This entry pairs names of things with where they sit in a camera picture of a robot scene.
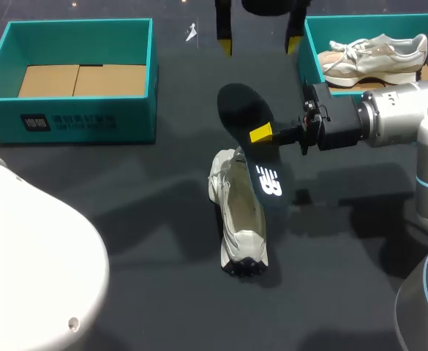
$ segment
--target shoe heel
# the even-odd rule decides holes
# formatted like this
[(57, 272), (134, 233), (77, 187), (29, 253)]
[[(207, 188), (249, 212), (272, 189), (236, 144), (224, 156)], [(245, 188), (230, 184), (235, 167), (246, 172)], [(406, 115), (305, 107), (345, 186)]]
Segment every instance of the shoe heel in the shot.
[(411, 73), (387, 73), (383, 80), (389, 84), (399, 85), (406, 83), (415, 83), (417, 81), (417, 72)]

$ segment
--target shoe lace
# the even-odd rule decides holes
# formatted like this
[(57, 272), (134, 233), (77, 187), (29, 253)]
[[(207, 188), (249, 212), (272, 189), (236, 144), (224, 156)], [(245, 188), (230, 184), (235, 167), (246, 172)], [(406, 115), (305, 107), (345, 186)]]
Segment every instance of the shoe lace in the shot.
[(221, 173), (228, 172), (228, 170), (230, 169), (230, 160), (231, 160), (231, 157), (228, 157), (227, 162), (224, 162), (222, 167), (217, 172), (213, 172), (209, 177), (207, 177), (207, 179), (212, 179), (213, 177), (217, 177)]
[(366, 46), (368, 45), (367, 39), (358, 39), (355, 42), (351, 42), (350, 44), (340, 44), (339, 42), (330, 41), (329, 45), (331, 46), (332, 50), (342, 52), (341, 58), (339, 58), (337, 61), (335, 61), (329, 68), (326, 69), (327, 72), (330, 69), (333, 69), (335, 66), (340, 64), (342, 61), (344, 61), (345, 58), (352, 59), (355, 62), (358, 58), (358, 53), (368, 53), (367, 50), (365, 50)]

